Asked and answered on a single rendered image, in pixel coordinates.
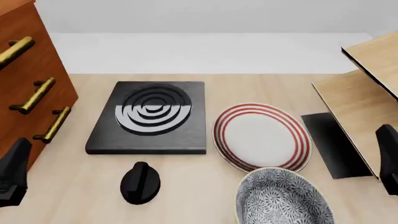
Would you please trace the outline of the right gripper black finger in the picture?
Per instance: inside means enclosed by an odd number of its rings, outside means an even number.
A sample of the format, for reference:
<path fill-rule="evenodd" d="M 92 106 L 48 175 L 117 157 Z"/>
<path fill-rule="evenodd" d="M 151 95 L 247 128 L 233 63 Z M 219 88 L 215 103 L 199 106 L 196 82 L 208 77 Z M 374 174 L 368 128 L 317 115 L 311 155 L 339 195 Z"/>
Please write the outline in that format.
<path fill-rule="evenodd" d="M 379 178 L 389 195 L 398 195 L 398 132 L 390 124 L 383 124 L 376 137 L 381 157 Z"/>

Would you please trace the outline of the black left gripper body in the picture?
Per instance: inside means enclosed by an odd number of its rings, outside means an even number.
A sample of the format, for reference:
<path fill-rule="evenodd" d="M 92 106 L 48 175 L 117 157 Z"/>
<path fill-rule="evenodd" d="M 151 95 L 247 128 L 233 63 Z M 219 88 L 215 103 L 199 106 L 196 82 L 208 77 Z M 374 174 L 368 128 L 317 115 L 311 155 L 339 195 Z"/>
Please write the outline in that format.
<path fill-rule="evenodd" d="M 17 207 L 27 192 L 27 181 L 0 180 L 0 207 Z"/>

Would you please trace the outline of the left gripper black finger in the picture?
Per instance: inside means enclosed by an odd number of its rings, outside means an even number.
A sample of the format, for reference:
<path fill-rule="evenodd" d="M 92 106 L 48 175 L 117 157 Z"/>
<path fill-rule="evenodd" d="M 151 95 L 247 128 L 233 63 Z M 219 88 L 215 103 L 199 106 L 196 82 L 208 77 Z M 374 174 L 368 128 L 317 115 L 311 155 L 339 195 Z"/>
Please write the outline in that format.
<path fill-rule="evenodd" d="M 6 154 L 0 158 L 0 188 L 27 187 L 27 164 L 32 144 L 19 138 Z"/>

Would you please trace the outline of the grey patterned bowl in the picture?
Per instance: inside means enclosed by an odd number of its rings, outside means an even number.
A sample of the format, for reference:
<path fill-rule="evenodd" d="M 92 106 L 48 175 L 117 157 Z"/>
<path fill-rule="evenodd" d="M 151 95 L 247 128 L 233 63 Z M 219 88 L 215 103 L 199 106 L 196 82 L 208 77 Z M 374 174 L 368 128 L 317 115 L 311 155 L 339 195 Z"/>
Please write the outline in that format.
<path fill-rule="evenodd" d="M 239 183 L 234 211 L 238 224 L 335 224 L 323 195 L 294 171 L 264 167 Z"/>

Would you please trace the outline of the pale wooden rack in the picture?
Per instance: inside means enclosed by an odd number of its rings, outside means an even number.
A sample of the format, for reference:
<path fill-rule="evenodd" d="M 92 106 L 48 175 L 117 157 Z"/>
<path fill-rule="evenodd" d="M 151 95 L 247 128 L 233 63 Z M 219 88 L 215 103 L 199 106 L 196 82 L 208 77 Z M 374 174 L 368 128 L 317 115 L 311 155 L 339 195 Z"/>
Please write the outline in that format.
<path fill-rule="evenodd" d="M 398 129 L 398 31 L 341 48 L 357 70 L 312 86 L 355 148 L 371 175 L 380 178 L 376 130 Z"/>

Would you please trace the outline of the wooden cabinet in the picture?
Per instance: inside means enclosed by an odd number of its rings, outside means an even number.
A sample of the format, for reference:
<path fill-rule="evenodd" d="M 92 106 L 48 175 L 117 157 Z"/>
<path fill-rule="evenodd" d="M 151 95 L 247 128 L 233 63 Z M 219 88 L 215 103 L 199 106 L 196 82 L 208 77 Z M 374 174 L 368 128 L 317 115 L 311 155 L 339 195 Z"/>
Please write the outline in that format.
<path fill-rule="evenodd" d="M 62 110 L 78 99 L 77 92 L 42 22 L 35 0 L 0 0 L 0 53 L 10 40 L 32 37 L 34 46 L 0 70 L 0 158 L 19 139 L 32 144 L 28 166 L 32 166 L 48 144 L 33 140 L 45 134 L 57 118 L 53 110 Z M 53 77 L 56 83 L 28 114 L 9 110 L 10 105 L 25 103 L 38 87 L 35 81 Z"/>

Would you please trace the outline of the round black stove knob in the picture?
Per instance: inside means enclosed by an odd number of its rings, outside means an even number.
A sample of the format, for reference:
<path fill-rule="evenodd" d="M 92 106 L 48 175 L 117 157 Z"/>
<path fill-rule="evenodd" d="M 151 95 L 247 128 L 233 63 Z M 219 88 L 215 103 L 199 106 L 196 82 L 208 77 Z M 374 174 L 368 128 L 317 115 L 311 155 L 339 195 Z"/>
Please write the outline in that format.
<path fill-rule="evenodd" d="M 160 175 L 146 162 L 136 162 L 121 180 L 120 192 L 127 203 L 143 205 L 159 193 Z"/>

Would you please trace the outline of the white plate with red rings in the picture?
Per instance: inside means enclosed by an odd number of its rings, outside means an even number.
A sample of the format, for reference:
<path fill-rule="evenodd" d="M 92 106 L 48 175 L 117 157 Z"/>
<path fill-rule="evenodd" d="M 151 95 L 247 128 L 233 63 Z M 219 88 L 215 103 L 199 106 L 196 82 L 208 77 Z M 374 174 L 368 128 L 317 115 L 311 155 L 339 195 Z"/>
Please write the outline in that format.
<path fill-rule="evenodd" d="M 250 102 L 225 109 L 211 133 L 221 156 L 245 173 L 263 167 L 298 172 L 312 156 L 311 137 L 303 125 L 267 104 Z"/>

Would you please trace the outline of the flat black stove plate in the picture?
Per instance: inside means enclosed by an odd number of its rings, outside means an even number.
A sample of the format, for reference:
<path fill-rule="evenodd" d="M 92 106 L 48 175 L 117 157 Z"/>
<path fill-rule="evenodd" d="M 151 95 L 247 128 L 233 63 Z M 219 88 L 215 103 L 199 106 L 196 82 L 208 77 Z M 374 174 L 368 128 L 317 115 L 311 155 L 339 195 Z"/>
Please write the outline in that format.
<path fill-rule="evenodd" d="M 87 154 L 206 154 L 203 82 L 117 82 Z"/>

